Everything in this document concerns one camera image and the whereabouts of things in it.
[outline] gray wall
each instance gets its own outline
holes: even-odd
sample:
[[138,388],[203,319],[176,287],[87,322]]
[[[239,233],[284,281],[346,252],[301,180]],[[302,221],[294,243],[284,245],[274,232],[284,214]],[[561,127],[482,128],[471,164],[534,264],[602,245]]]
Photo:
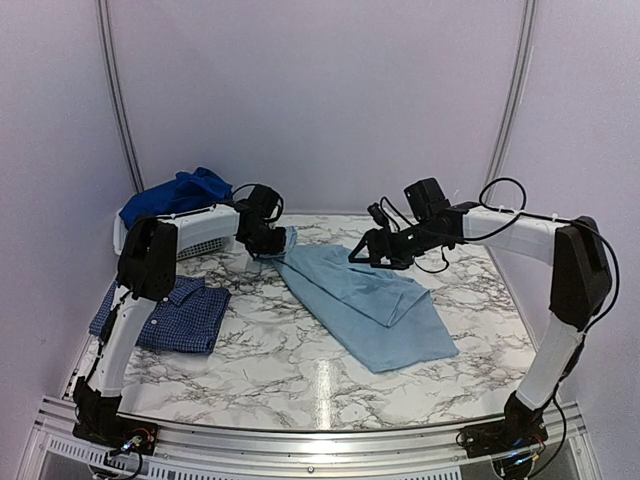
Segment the gray wall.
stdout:
[[[540,13],[504,173],[528,187],[532,211],[591,215],[616,248],[619,304],[563,398],[578,398],[604,478],[640,478],[640,3],[545,0]],[[540,341],[550,269],[498,259]]]
[[132,193],[93,2],[0,2],[0,477],[14,478],[115,271]]
[[147,184],[206,165],[289,211],[364,212],[429,176],[477,195],[522,1],[113,4]]

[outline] dark blue checkered shirt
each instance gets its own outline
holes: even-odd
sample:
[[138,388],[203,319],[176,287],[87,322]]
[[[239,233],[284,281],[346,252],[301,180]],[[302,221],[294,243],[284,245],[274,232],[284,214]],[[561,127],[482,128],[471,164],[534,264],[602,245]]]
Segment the dark blue checkered shirt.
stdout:
[[[113,282],[91,322],[90,334],[100,336],[115,289]],[[230,297],[226,288],[205,287],[202,278],[176,277],[169,296],[149,315],[137,345],[153,350],[212,353]]]

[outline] bright blue cloth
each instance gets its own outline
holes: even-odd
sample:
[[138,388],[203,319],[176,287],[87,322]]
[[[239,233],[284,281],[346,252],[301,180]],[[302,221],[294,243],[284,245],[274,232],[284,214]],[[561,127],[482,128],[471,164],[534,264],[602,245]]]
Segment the bright blue cloth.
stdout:
[[373,373],[457,355],[420,284],[353,264],[339,245],[297,246],[271,262],[329,332]]
[[[89,333],[100,336],[115,293],[111,284]],[[144,324],[136,345],[182,353],[213,352],[231,294],[226,288],[208,288],[202,278],[176,277],[166,301],[159,302]]]
[[127,229],[142,214],[158,216],[210,207],[231,197],[231,185],[211,170],[199,167],[193,173],[179,172],[176,179],[131,197],[120,212]]

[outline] marble surface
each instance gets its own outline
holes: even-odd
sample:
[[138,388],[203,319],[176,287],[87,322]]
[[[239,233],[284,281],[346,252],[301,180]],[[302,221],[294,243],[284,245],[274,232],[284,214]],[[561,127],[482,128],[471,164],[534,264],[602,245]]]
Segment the marble surface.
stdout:
[[[284,216],[299,244],[353,247],[369,217]],[[502,411],[534,349],[505,285],[482,247],[447,252],[440,274],[407,275],[432,291],[460,354],[372,374],[291,295],[272,267],[242,247],[180,262],[233,297],[211,356],[136,348],[121,410],[166,420],[258,429],[343,430],[402,427]],[[419,263],[438,269],[440,252]],[[88,370],[92,342],[78,371]]]

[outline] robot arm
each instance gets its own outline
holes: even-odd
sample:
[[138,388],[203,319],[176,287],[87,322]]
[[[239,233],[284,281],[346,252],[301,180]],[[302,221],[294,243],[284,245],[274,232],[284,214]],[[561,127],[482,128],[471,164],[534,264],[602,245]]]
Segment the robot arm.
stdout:
[[[282,208],[280,195],[256,185],[248,198],[238,202],[190,214],[141,218],[131,227],[118,260],[118,286],[100,334],[96,361],[86,377],[78,378],[74,389],[76,437],[121,448],[132,438],[144,440],[138,434],[148,432],[138,448],[141,453],[153,453],[157,425],[121,417],[117,412],[125,369],[140,332],[175,284],[177,252],[235,234],[251,256],[280,253],[286,243],[285,229],[273,224]],[[278,213],[271,217],[276,209]]]
[[[549,326],[529,371],[505,405],[505,420],[463,429],[461,444],[473,458],[533,445],[536,436],[548,438],[542,413],[575,367],[585,329],[611,291],[611,272],[595,221],[580,217],[557,222],[474,202],[452,206],[433,178],[411,185],[405,195],[417,223],[392,231],[381,206],[371,205],[368,211],[381,228],[364,235],[351,262],[406,269],[427,250],[472,243],[535,258],[553,268]],[[359,255],[365,247],[368,257]]]

